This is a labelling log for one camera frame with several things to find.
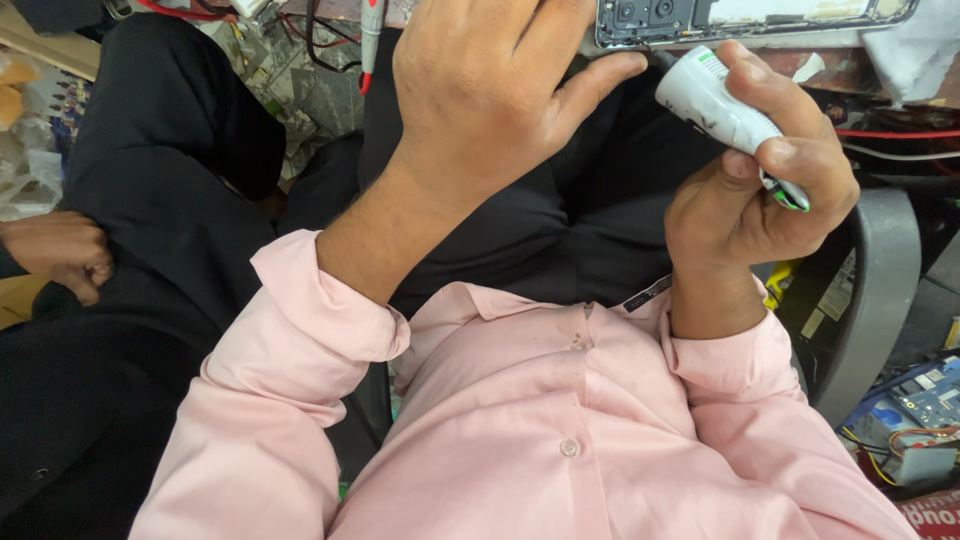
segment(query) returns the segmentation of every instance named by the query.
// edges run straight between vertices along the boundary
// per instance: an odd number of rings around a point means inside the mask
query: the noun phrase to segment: white cloth
[[[861,33],[880,82],[899,107],[936,95],[960,52],[960,2],[921,0],[898,26]]]

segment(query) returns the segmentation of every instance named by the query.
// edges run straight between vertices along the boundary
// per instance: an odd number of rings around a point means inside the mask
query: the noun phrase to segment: pink shirt
[[[131,538],[917,538],[807,406],[772,313],[691,341],[669,291],[628,313],[457,282],[408,325],[318,271],[315,235],[253,258],[263,288],[193,380]],[[391,358],[403,409],[338,505],[324,428]]]

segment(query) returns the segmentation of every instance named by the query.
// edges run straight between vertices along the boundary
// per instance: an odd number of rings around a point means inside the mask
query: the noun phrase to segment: knee
[[[137,13],[117,24],[104,39],[105,54],[121,54],[131,61],[149,62],[157,54],[202,36],[190,23],[159,13]]]

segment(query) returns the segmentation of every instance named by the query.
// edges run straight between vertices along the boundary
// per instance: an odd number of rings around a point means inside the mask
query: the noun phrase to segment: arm
[[[263,288],[193,381],[131,538],[323,538],[338,476],[324,428],[369,362],[406,348],[406,322],[384,307],[396,286],[646,67],[614,54],[556,89],[595,3],[545,0],[536,15],[533,4],[472,3],[424,0],[403,33],[403,138],[383,176],[326,231],[253,258]]]
[[[735,151],[695,174],[667,212],[674,261],[664,340],[684,380],[700,440],[741,478],[790,497],[821,538],[916,538],[863,476],[827,422],[806,403],[790,367],[790,340],[749,264],[812,253],[858,193],[832,129],[810,98],[727,42],[728,89],[789,136],[764,142],[756,160]],[[755,68],[764,72],[752,77]],[[789,145],[786,152],[777,143]],[[757,162],[802,185],[811,211],[786,210],[761,190]]]

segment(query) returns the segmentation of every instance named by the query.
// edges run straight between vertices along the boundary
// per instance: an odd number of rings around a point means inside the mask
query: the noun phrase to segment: smartphone
[[[898,24],[920,0],[598,0],[604,49]]]

